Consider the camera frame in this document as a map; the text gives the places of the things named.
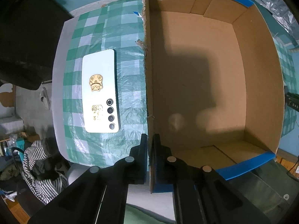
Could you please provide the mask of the white smartphone with stickers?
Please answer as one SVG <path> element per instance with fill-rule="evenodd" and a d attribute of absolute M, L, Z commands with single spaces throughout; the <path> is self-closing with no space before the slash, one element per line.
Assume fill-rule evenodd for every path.
<path fill-rule="evenodd" d="M 108 49 L 83 57 L 82 104 L 87 132 L 119 131 L 115 50 Z"/>

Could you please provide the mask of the large-check green tablecloth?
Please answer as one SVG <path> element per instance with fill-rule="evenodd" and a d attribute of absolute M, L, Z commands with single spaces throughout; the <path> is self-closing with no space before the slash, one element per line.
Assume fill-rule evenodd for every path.
<path fill-rule="evenodd" d="M 118 0 L 77 17 L 63 76 L 70 162 L 101 168 L 147 133 L 142 0 Z"/>

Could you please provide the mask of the white slippers on floor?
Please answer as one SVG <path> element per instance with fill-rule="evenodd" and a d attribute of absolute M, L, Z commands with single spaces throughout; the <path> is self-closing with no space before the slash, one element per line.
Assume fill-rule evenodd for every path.
<path fill-rule="evenodd" d="M 43 87 L 43 89 L 40 92 L 40 101 L 43 103 L 44 107 L 47 110 L 50 110 L 51 108 L 51 103 L 50 103 L 50 99 L 47 93 L 47 90 L 45 87 Z"/>

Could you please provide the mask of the silver foil sheet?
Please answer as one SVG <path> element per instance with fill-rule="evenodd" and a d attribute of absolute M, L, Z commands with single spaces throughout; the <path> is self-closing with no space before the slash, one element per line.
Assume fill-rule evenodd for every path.
<path fill-rule="evenodd" d="M 284 0 L 255 0 L 266 8 L 274 19 L 298 43 L 298 22 Z"/>

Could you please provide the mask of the blue-edged cardboard box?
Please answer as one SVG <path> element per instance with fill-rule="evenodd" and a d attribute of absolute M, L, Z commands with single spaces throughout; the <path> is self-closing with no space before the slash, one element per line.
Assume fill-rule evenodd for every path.
<path fill-rule="evenodd" d="M 143 0 L 149 136 L 230 180 L 276 156 L 284 89 L 252 0 Z"/>

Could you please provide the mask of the striped cloth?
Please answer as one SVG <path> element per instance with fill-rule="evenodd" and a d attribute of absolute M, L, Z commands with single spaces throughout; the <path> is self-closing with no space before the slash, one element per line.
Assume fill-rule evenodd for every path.
<path fill-rule="evenodd" d="M 67 178 L 56 170 L 63 157 L 54 138 L 34 141 L 23 155 L 22 178 L 43 204 L 51 202 L 68 187 Z"/>

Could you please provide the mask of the black bag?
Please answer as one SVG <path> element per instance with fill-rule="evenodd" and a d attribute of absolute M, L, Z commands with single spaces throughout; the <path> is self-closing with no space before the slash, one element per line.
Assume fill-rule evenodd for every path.
<path fill-rule="evenodd" d="M 1 0 L 1 80 L 28 90 L 50 80 L 64 22 L 71 18 L 55 0 Z"/>

